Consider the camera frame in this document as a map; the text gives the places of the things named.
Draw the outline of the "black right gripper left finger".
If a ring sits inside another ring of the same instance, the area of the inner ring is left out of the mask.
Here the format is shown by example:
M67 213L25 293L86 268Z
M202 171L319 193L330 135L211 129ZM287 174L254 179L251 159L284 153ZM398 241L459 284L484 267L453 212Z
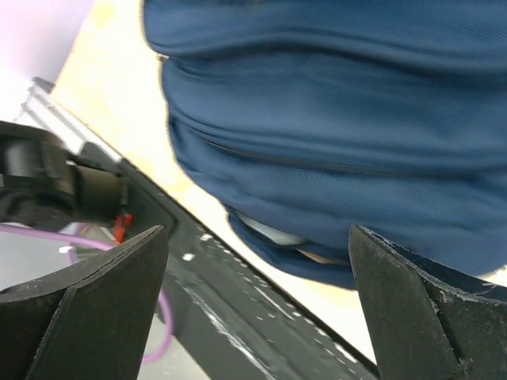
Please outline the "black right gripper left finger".
M153 226L106 252L1 292L3 379L138 376L166 269Z

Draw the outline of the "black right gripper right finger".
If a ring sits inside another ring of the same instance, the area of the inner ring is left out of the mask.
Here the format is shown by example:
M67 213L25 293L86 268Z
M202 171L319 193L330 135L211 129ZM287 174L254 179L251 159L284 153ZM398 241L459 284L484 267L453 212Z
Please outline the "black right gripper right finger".
M353 226L349 258L382 379L504 379L506 289Z

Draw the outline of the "navy blue student backpack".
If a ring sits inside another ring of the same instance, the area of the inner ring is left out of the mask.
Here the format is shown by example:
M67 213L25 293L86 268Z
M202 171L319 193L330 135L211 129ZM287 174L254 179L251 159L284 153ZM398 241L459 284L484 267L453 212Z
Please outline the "navy blue student backpack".
M146 1L183 171L259 257L351 288L362 225L506 262L503 1Z

